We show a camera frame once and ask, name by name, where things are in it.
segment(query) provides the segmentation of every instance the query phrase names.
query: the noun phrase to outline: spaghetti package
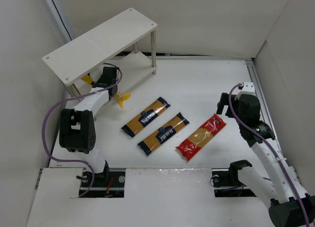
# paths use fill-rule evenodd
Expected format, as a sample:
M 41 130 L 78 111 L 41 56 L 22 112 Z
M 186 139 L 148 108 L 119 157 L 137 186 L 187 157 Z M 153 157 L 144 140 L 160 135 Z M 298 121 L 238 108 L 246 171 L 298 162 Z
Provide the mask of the spaghetti package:
M 189 161 L 225 125 L 226 123 L 218 115 L 214 114 L 176 148 Z
M 174 136 L 183 127 L 189 124 L 181 113 L 178 113 L 173 119 L 168 121 L 161 128 L 153 132 L 146 139 L 138 143 L 138 146 L 145 152 L 148 156 L 152 151 L 156 150 L 160 145 Z
M 140 114 L 130 120 L 122 127 L 129 136 L 134 137 L 145 126 L 151 123 L 158 115 L 162 114 L 171 105 L 166 100 L 159 97 L 155 102 L 145 108 Z

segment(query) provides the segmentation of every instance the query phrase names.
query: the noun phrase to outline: wall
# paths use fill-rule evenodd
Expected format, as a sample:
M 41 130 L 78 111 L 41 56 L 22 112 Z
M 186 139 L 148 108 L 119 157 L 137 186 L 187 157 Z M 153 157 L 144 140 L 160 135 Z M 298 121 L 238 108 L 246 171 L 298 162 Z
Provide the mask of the wall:
M 282 150 L 315 194 L 315 0 L 289 0 L 254 63 Z
M 63 97 L 63 86 L 42 61 L 60 47 L 42 0 L 0 0 L 0 220 L 26 224 L 39 169 L 47 163 L 41 124 Z M 47 128 L 52 145 L 57 113 Z
M 255 57 L 287 0 L 60 0 L 77 36 L 133 7 L 158 24 L 157 51 Z M 139 49 L 150 51 L 150 40 Z

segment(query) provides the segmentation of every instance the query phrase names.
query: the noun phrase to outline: shelf top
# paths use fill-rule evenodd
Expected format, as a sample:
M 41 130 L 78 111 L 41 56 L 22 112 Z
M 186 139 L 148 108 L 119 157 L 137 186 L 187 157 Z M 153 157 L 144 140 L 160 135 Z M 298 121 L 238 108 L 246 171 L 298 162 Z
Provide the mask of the shelf top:
M 44 56 L 43 60 L 69 86 L 157 26 L 143 14 L 129 8 Z

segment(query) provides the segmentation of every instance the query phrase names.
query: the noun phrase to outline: red plastic wrapper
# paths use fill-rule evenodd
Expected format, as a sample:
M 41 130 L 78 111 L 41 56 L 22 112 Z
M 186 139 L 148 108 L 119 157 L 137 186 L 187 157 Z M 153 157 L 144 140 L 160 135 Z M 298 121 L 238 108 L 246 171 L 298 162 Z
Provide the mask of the red plastic wrapper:
M 214 114 L 176 148 L 189 161 L 225 125 L 226 123 L 217 114 Z

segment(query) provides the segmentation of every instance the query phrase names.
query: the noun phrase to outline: robotic arm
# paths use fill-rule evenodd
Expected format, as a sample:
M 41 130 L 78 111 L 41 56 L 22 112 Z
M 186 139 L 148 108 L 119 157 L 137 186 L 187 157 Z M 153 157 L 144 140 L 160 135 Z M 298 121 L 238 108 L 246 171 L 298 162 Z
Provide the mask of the robotic arm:
M 247 185 L 255 193 L 268 208 L 275 226 L 297 227 L 305 225 L 306 219 L 311 223 L 315 218 L 315 196 L 310 196 L 301 186 L 293 167 L 287 165 L 280 150 L 271 150 L 269 141 L 274 140 L 275 135 L 260 120 L 260 103 L 253 83 L 244 82 L 238 88 L 241 90 L 238 95 L 221 95 L 217 114 L 222 114 L 224 106 L 228 106 L 225 115 L 237 120 L 241 136 L 261 160 L 272 185 L 248 161 L 231 163 L 229 179 Z

